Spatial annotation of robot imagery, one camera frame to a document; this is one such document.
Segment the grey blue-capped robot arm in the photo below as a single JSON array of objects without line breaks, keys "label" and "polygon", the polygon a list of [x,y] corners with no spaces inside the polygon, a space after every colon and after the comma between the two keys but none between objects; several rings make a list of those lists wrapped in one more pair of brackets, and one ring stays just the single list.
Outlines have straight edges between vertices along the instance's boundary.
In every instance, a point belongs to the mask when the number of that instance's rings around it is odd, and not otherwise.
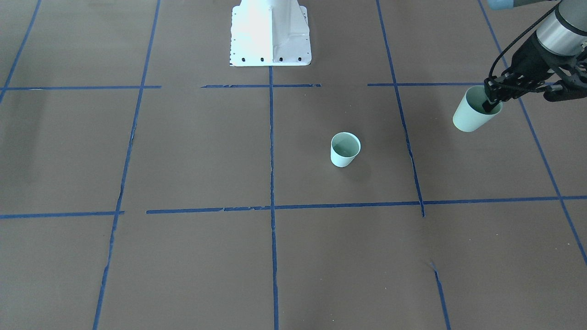
[{"label": "grey blue-capped robot arm", "polygon": [[586,39],[586,2],[558,2],[510,43],[508,49],[523,40],[503,73],[495,75],[495,66],[490,68],[482,113],[530,93],[549,102],[585,98]]}]

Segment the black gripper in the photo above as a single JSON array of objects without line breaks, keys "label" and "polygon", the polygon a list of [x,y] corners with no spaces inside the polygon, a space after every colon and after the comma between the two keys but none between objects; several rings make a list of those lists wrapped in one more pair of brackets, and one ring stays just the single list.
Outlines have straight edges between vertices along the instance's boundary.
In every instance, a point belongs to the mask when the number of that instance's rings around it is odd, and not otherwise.
[{"label": "black gripper", "polygon": [[499,77],[493,75],[492,67],[484,80],[486,100],[482,103],[482,113],[497,114],[501,111],[501,102],[535,93],[535,89],[543,86],[554,74],[543,61],[546,54],[562,56],[545,48],[537,35],[531,35],[514,52],[511,65]]}]

